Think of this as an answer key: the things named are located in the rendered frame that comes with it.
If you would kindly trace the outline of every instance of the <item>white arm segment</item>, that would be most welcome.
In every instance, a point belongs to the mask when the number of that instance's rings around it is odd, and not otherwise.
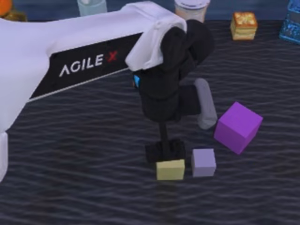
[[[146,69],[162,63],[160,41],[172,26],[187,30],[185,20],[150,1],[53,22],[0,19],[0,163],[5,165],[5,132],[47,73],[53,53],[143,33],[126,63],[133,71]]]

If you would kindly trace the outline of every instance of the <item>purple cube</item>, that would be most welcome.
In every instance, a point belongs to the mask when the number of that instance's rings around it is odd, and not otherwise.
[[[193,149],[193,177],[210,177],[216,170],[216,159],[213,149]]]
[[[214,138],[240,154],[255,137],[263,118],[235,102],[218,120]]]

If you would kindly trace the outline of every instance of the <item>black and white robotic arm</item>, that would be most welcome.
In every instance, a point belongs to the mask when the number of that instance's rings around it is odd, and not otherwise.
[[[174,28],[186,33],[188,25],[150,1],[53,22],[0,19],[0,181],[8,167],[6,131],[27,102],[128,68],[141,75],[144,97],[143,76],[165,65],[161,44]]]

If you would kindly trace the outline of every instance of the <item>yellow box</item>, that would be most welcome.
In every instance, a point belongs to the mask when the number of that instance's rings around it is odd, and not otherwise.
[[[236,12],[232,16],[230,30],[232,39],[237,40],[253,40],[258,24],[254,13]]]
[[[184,159],[156,163],[157,180],[183,180]]]

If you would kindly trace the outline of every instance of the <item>orange lid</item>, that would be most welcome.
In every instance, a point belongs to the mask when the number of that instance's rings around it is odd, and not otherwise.
[[[0,0],[0,16],[7,14],[13,7],[13,0]]]

